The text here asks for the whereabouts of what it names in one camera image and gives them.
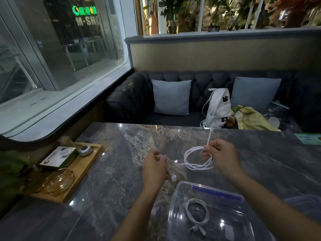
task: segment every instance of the green neon sign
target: green neon sign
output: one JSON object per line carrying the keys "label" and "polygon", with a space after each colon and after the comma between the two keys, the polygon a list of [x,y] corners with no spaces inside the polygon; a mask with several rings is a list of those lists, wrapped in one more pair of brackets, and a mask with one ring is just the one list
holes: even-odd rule
{"label": "green neon sign", "polygon": [[83,15],[94,15],[97,14],[96,7],[91,6],[91,7],[77,7],[73,6],[72,11],[76,16],[83,16]]}

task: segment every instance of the window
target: window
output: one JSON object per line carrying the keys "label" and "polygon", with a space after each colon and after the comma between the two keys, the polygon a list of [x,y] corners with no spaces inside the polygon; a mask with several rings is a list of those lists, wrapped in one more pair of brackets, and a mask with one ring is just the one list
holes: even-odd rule
{"label": "window", "polygon": [[124,62],[114,0],[0,0],[0,133]]}
{"label": "window", "polygon": [[145,36],[321,25],[321,0],[140,1]]}

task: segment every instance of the blue strip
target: blue strip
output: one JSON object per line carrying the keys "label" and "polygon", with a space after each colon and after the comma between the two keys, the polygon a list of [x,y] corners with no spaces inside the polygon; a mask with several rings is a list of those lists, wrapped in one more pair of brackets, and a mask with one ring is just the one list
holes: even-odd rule
{"label": "blue strip", "polygon": [[192,186],[192,189],[204,192],[204,193],[208,193],[208,194],[213,194],[219,197],[223,197],[223,198],[230,198],[230,199],[234,199],[234,200],[238,200],[238,201],[242,201],[243,197],[239,196],[239,195],[234,195],[234,194],[227,194],[221,191],[217,191],[217,190],[213,190],[213,189],[207,189],[207,188],[203,188],[203,187],[199,187],[199,186]]}

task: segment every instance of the white cable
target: white cable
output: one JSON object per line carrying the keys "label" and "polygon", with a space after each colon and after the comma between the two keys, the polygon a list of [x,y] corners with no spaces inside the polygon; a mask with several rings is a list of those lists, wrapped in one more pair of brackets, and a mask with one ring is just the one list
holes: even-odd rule
{"label": "white cable", "polygon": [[[192,217],[191,213],[188,211],[187,208],[188,208],[188,205],[190,203],[199,203],[204,207],[204,209],[206,211],[206,215],[205,215],[205,218],[204,218],[204,220],[202,222],[195,221],[195,219]],[[197,198],[191,198],[190,200],[188,200],[184,204],[184,207],[185,207],[185,211],[186,211],[187,217],[189,218],[189,220],[192,223],[194,223],[194,226],[190,230],[193,229],[193,231],[196,231],[196,230],[199,229],[201,231],[201,233],[205,236],[206,235],[206,231],[201,226],[205,225],[208,222],[208,220],[210,219],[210,213],[208,212],[208,209],[207,209],[207,206],[206,206],[205,202],[200,200],[200,199],[197,199]]]}
{"label": "white cable", "polygon": [[[213,129],[210,129],[210,135],[208,137],[207,140],[207,144],[210,142],[210,138],[211,138],[211,133],[213,132]],[[200,164],[192,164],[189,163],[187,161],[187,157],[189,156],[189,154],[191,154],[192,152],[196,151],[196,150],[204,150],[203,146],[195,146],[193,148],[190,148],[189,150],[187,150],[184,154],[184,163],[178,164],[178,165],[186,165],[186,167],[190,170],[209,170],[212,169],[213,166],[213,156],[211,155],[211,157],[207,160],[207,162],[205,162],[203,165]]]}

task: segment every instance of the gray tufted sofa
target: gray tufted sofa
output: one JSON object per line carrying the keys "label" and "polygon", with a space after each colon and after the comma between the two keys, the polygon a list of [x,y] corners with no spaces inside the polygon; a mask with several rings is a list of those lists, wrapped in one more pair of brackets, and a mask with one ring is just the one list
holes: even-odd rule
{"label": "gray tufted sofa", "polygon": [[[281,78],[275,99],[290,107],[290,114],[303,131],[321,133],[321,78],[307,71],[135,72],[104,102],[106,121],[199,127],[205,118],[203,105],[211,94],[208,89],[227,88],[232,95],[237,76]],[[169,82],[191,80],[190,114],[170,116],[154,113],[152,79]]]}

